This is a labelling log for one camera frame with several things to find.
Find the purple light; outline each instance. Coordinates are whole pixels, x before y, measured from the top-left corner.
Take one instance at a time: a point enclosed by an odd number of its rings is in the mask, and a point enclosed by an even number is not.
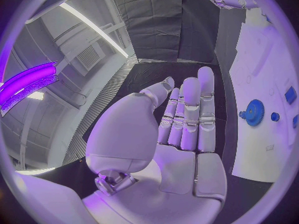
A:
[[[43,64],[17,74],[0,87],[0,105],[3,105],[10,97],[13,97],[21,89],[30,86],[48,76],[56,73],[56,62]]]
[[[24,88],[24,90],[20,91],[19,93],[17,93],[16,95],[14,95],[13,97],[11,97],[10,99],[8,99],[8,101],[1,107],[1,115],[2,117],[12,108],[14,107],[17,103],[19,103],[21,100],[25,99],[27,96],[31,95],[32,93],[34,93],[35,91],[50,85],[56,81],[58,81],[58,76],[54,75],[54,76],[49,76],[46,78],[43,78],[42,80],[39,80],[35,83],[33,83],[32,85]]]

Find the blue gear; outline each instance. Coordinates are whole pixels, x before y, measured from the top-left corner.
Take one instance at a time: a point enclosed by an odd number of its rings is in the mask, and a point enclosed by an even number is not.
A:
[[[265,114],[265,107],[260,100],[252,100],[246,109],[246,122],[250,126],[258,126]]]

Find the air vent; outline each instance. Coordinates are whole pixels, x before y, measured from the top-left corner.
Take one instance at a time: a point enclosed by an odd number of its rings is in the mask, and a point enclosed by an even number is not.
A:
[[[91,68],[97,64],[105,54],[97,42],[87,47],[84,51],[77,55],[78,60],[82,63],[86,70],[90,71]]]

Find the robotic hand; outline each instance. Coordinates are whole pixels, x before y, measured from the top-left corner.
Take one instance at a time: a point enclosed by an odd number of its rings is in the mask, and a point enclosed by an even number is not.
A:
[[[86,146],[86,162],[99,177],[99,190],[112,195],[135,182],[151,162],[158,140],[153,111],[174,88],[172,77],[132,93],[112,105],[93,128]]]

